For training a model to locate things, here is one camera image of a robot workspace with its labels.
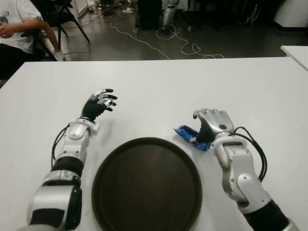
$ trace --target gray floor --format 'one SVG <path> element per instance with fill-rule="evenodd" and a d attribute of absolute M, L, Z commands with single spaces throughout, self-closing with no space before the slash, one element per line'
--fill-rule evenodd
<path fill-rule="evenodd" d="M 105 61 L 105 60 L 158 60 L 166 59 L 159 52 L 150 49 L 147 45 L 134 41 L 128 35 L 119 34 L 110 27 L 111 18 L 104 18 L 99 14 L 85 13 L 80 18 L 83 25 L 87 21 L 98 17 L 92 24 L 84 26 L 84 31 L 91 40 L 91 50 L 86 53 L 66 55 L 68 61 Z M 123 15 L 118 12 L 113 15 L 113 26 L 120 31 L 128 32 L 137 39 L 150 43 L 160 49 L 170 59 L 196 59 L 199 55 L 184 55 L 180 52 L 185 44 L 177 38 L 171 40 L 158 39 L 155 30 L 140 30 L 134 35 L 132 28 L 135 24 L 134 15 Z M 192 52 L 191 43 L 195 42 L 202 49 L 203 54 L 222 54 L 226 58 L 246 57 L 277 57 L 285 56 L 280 50 L 281 45 L 307 45 L 307 37 L 303 32 L 281 32 L 274 26 L 253 25 L 224 25 L 220 31 L 215 31 L 211 24 L 204 26 L 203 31 L 195 27 L 187 32 L 187 25 L 177 19 L 176 27 L 181 27 L 180 37 L 190 42 L 184 48 L 185 52 Z M 75 26 L 67 23 L 64 27 Z M 67 28 L 69 37 L 62 36 L 62 50 L 64 53 L 86 51 L 89 47 L 81 32 L 76 28 Z"/>

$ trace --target round tray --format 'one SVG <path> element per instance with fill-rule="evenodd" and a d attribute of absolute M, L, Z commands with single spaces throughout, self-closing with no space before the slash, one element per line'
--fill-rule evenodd
<path fill-rule="evenodd" d="M 201 203 L 194 163 L 182 149 L 158 138 L 115 149 L 92 188 L 94 215 L 103 231 L 188 231 Z"/>

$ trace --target blue package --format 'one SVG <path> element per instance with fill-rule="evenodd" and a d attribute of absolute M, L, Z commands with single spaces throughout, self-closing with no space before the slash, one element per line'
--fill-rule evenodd
<path fill-rule="evenodd" d="M 186 125 L 180 126 L 179 128 L 174 128 L 174 130 L 187 142 L 189 142 L 190 139 L 195 138 L 198 135 L 198 132 Z M 195 143 L 193 144 L 193 146 L 201 151 L 207 151 L 211 147 L 211 144 L 212 143 Z"/>

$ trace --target black pants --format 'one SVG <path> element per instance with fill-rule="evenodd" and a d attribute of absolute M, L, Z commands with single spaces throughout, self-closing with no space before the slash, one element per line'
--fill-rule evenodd
<path fill-rule="evenodd" d="M 0 79 L 9 79 L 24 62 L 33 61 L 32 54 L 19 48 L 0 44 Z"/>

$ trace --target white table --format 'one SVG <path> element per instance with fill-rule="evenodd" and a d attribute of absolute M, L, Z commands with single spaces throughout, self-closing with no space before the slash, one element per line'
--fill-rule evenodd
<path fill-rule="evenodd" d="M 281 46 L 281 50 L 308 71 L 308 46 Z"/>
<path fill-rule="evenodd" d="M 201 107 L 224 109 L 235 126 L 249 129 L 267 155 L 264 188 L 286 216 L 308 230 L 308 78 L 285 57 L 24 64 L 0 89 L 1 230 L 26 224 L 30 198 L 50 170 L 55 136 L 100 88 L 115 89 L 118 106 L 98 118 L 101 130 L 88 148 L 76 230 L 100 230 L 90 195 L 107 155 L 131 139 L 160 137 L 182 148 L 199 170 L 203 204 L 192 231 L 250 231 L 222 189 L 217 159 L 189 146 L 172 129 L 199 129 L 193 111 Z M 260 159 L 250 149 L 259 173 Z"/>

